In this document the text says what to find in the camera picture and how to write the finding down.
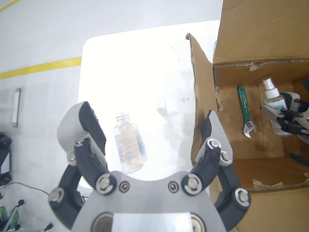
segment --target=gray floor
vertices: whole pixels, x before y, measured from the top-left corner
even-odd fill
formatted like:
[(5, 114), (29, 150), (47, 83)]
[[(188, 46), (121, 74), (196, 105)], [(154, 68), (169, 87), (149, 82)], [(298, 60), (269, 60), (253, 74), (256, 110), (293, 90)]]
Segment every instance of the gray floor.
[[(11, 126), (13, 110), (0, 109), (1, 131), (13, 140), (13, 181), (47, 192), (58, 185), (67, 161), (57, 142), (56, 129), (77, 102), (79, 73), (78, 66), (1, 80), (0, 103), (13, 104), (15, 88), (22, 88), (18, 128)], [(52, 222), (53, 231), (66, 231), (52, 213), (44, 193), (19, 184), (12, 184), (1, 193), (0, 205), (8, 212), (19, 199), (25, 200), (18, 209), (22, 229), (41, 228)]]

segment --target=black cable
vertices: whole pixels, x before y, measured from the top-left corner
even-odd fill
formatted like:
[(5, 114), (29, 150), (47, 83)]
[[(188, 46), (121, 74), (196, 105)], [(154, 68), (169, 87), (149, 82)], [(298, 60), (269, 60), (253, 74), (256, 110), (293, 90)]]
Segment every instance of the black cable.
[(87, 196), (82, 196), (82, 199), (84, 200), (84, 203), (86, 202), (85, 198), (88, 198), (88, 197)]
[(46, 195), (49, 195), (49, 194), (48, 194), (46, 191), (44, 191), (44, 190), (41, 190), (41, 189), (38, 189), (38, 188), (31, 187), (31, 186), (26, 185), (26, 184), (23, 184), (23, 183), (21, 183), (21, 182), (11, 182), (11, 183), (9, 183), (8, 185), (5, 185), (5, 186), (4, 186), (3, 188), (1, 188), (0, 190), (2, 190), (2, 189), (4, 189), (5, 187), (7, 187), (7, 186), (9, 186), (9, 185), (11, 185), (11, 184), (14, 184), (14, 183), (17, 183), (17, 184), (23, 185), (23, 186), (28, 187), (28, 188), (30, 188), (30, 189), (35, 189), (35, 190), (42, 191), (42, 192), (43, 192), (43, 193), (45, 193)]

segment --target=bottle label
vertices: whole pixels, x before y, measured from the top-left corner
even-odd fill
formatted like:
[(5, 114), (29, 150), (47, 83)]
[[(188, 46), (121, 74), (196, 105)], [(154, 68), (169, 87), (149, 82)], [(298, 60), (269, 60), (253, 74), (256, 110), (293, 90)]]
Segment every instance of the bottle label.
[(282, 108), (284, 108), (284, 106), (283, 105), (273, 106), (273, 108), (276, 109), (276, 110), (281, 110)]

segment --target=cardboard flap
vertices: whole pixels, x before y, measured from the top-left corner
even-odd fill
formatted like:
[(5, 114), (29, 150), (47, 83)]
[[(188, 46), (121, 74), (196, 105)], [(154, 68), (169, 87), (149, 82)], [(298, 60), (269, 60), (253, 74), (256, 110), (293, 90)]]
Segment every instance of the cardboard flap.
[(223, 0), (214, 64), (309, 57), (309, 0)]
[(205, 56), (197, 40), (188, 33), (190, 40), (191, 63), (194, 73), (195, 126), (191, 160), (194, 162), (202, 143), (201, 127), (209, 110), (217, 112), (216, 94), (213, 82), (213, 65)]

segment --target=open cardboard box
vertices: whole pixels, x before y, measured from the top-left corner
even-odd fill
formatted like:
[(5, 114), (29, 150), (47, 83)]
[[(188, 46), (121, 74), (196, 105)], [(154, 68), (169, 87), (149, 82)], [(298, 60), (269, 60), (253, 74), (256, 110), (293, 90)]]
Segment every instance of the open cardboard box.
[[(309, 76), (309, 0), (224, 0), (213, 64), (192, 35), (187, 39), (197, 105), (192, 162), (201, 146), (200, 129), (208, 111), (218, 111), (233, 148), (232, 166), (242, 187), (251, 189), (252, 204), (238, 231), (308, 230), (309, 188), (302, 187), (308, 186), (304, 173), (309, 167), (288, 155), (309, 157), (309, 145), (297, 136), (274, 135), (260, 106), (265, 99), (262, 79), (269, 76), (280, 92), (297, 92), (309, 100), (301, 85), (302, 78)], [(252, 138), (242, 134), (237, 85), (246, 89), (251, 120), (257, 126)], [(282, 182), (283, 189), (294, 190), (256, 193), (260, 191), (255, 191), (253, 179), (265, 185)], [(215, 199), (218, 182), (210, 190)]]

